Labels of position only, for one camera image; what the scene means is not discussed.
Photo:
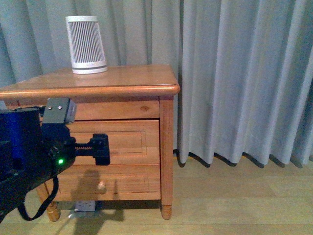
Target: nightstand leg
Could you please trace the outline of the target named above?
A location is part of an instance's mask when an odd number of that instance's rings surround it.
[[[38,186],[36,191],[41,203],[49,196],[49,190],[45,184]],[[51,222],[56,222],[60,218],[61,211],[54,201],[52,201],[48,206],[47,215]]]
[[[161,213],[172,215],[173,201],[173,97],[160,97]]]

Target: wooden floor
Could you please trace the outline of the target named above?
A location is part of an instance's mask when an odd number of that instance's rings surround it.
[[[92,218],[68,218],[71,203],[61,203],[61,218],[23,221],[12,211],[0,224],[1,235],[312,235],[313,162],[285,168],[272,161],[258,168],[243,157],[236,167],[214,159],[205,168],[188,159],[184,168],[174,160],[174,204],[169,221],[153,202],[104,205]],[[35,192],[26,207],[34,213]]]

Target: power outlet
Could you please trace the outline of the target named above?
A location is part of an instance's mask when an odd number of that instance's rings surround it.
[[[96,210],[96,201],[77,201],[75,203],[75,212],[94,212]]]

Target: drawer knob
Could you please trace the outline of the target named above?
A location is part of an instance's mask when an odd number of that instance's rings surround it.
[[[98,190],[104,191],[104,193],[106,192],[106,183],[101,181],[98,186],[97,186]]]
[[[148,106],[141,106],[140,110],[143,112],[146,112],[149,110],[149,107]]]

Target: speaker grille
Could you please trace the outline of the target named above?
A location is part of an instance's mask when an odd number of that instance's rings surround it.
[[[98,22],[68,22],[68,25],[73,62],[89,63],[105,60]]]

